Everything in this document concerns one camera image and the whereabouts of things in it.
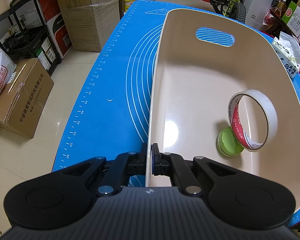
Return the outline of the beige plastic storage bin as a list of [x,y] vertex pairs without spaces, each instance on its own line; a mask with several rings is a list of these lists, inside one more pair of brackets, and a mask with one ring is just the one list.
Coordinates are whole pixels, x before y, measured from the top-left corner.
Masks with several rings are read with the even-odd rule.
[[[249,89],[261,91],[273,103],[276,137],[266,140],[261,107],[243,97],[242,126],[263,146],[225,157],[216,141],[230,125],[228,103]],[[300,208],[300,77],[289,77],[271,43],[254,29],[203,11],[173,9],[158,46],[148,143],[187,160],[200,155],[275,181],[292,192]]]

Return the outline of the black metal shelf rack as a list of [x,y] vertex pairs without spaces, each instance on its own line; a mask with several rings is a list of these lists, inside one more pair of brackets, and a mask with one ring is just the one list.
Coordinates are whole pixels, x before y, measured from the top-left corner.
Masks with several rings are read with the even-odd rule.
[[[34,3],[39,18],[37,27],[27,27],[17,12],[27,3]],[[0,36],[0,48],[13,60],[38,58],[49,75],[52,75],[61,58],[44,22],[37,0],[12,0],[8,9],[0,13],[0,23],[8,20],[10,27]]]

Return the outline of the red white appliance box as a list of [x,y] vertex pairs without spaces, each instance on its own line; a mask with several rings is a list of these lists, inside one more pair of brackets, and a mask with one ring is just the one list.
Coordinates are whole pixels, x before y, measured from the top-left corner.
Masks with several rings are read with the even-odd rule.
[[50,36],[63,59],[72,48],[70,36],[57,0],[39,0]]

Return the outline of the white tissue pack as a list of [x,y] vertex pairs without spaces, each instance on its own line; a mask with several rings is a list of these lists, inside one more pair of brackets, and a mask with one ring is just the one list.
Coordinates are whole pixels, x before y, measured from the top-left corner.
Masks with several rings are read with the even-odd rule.
[[293,79],[300,72],[300,46],[297,40],[281,32],[271,44],[280,58],[287,74]]

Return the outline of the green white product box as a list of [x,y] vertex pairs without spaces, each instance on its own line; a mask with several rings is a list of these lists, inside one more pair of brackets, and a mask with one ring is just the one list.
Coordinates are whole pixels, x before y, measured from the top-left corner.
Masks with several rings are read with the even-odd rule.
[[300,35],[300,7],[293,1],[282,16],[282,21],[296,37]]

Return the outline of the large stacked cardboard box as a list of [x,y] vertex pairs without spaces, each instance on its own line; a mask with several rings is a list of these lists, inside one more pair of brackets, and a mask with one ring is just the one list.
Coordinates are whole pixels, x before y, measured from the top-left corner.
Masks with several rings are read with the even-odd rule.
[[119,0],[57,0],[74,50],[100,52],[120,21]]

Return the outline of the cardboard box on floor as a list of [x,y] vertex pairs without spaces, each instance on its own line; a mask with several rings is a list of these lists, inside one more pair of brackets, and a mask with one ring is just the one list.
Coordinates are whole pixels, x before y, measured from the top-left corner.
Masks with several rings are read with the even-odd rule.
[[18,61],[0,94],[0,126],[32,139],[53,85],[38,58]]

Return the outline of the white double-sided tape roll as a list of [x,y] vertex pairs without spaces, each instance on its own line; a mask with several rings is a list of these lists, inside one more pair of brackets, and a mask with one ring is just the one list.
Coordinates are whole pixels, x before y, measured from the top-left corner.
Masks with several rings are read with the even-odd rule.
[[[253,141],[244,131],[239,117],[239,102],[247,96],[253,99],[262,109],[267,121],[267,134],[264,142]],[[259,90],[249,89],[234,94],[228,103],[228,118],[235,138],[246,150],[256,152],[265,144],[273,141],[277,135],[278,118],[271,100]]]

